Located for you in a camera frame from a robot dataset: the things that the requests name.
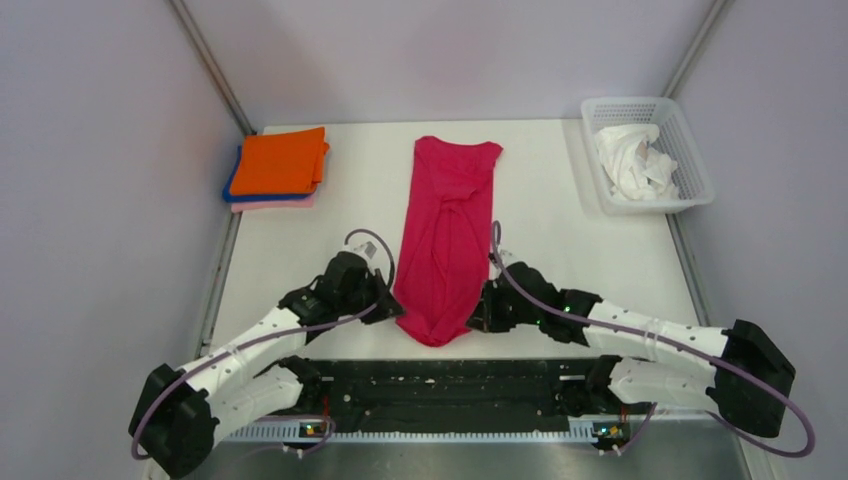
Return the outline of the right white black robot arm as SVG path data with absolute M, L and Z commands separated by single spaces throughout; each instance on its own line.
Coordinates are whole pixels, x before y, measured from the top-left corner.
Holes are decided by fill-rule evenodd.
M 718 358 L 788 396 L 796 370 L 757 324 L 682 325 L 639 314 L 601 296 L 559 289 L 524 262 L 485 282 L 467 327 L 505 333 L 535 325 L 559 343 L 599 351 L 586 397 L 600 412 L 620 404 L 666 403 L 719 415 L 757 437 L 779 435 L 785 405 L 750 381 L 710 363 Z

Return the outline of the crimson red t-shirt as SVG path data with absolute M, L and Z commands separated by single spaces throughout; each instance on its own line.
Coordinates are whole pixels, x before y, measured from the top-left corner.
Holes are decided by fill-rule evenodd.
M 494 173 L 501 145 L 416 140 L 394 295 L 397 325 L 444 346 L 466 326 L 489 278 Z

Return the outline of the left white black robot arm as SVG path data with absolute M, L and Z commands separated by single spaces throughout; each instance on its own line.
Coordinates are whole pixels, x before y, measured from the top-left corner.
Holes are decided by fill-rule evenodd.
M 183 478 L 236 430 L 278 411 L 314 410 L 320 375 L 298 351 L 332 328 L 401 314 L 395 274 L 394 265 L 382 273 L 367 253 L 346 248 L 233 340 L 180 367 L 155 368 L 128 427 L 132 457 Z

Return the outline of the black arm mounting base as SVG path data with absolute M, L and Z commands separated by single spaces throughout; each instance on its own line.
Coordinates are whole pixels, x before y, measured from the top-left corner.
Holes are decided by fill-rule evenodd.
M 559 360 L 289 361 L 305 382 L 274 416 L 329 417 L 334 437 L 399 433 L 472 441 L 574 434 L 595 440 L 586 415 L 647 412 L 658 403 L 713 410 L 706 383 L 657 364 L 602 356 Z

